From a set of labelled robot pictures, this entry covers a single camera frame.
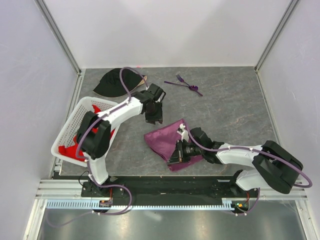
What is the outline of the purple cloth napkin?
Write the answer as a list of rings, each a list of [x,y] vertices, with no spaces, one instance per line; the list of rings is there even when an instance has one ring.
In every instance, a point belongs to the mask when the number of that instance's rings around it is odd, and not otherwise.
[[[185,120],[183,118],[167,126],[144,134],[144,141],[146,144],[153,152],[164,160],[165,165],[172,172],[185,169],[203,159],[201,155],[193,156],[189,162],[167,165],[168,160],[176,148],[177,140],[181,139],[181,135],[177,132],[180,124],[185,124]]]

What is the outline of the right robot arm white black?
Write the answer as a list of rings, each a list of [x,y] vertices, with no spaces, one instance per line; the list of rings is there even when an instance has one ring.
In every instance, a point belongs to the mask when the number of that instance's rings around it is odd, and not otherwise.
[[[196,127],[187,130],[184,124],[177,129],[181,138],[167,161],[168,165],[184,164],[193,157],[202,157],[210,164],[241,165],[247,170],[235,174],[229,191],[235,197],[246,191],[269,186],[281,194],[289,194],[303,170],[303,164],[272,140],[256,146],[236,146],[211,140]]]

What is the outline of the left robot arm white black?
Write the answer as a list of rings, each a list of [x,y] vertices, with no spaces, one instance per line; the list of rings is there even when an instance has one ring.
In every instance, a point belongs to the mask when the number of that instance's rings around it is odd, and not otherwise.
[[[76,135],[77,148],[75,156],[87,163],[89,176],[94,182],[92,191],[99,197],[110,191],[105,158],[108,154],[112,131],[122,123],[138,115],[145,116],[149,124],[163,123],[163,99],[166,92],[152,83],[142,91],[130,93],[118,105],[99,113],[88,111],[80,124]]]

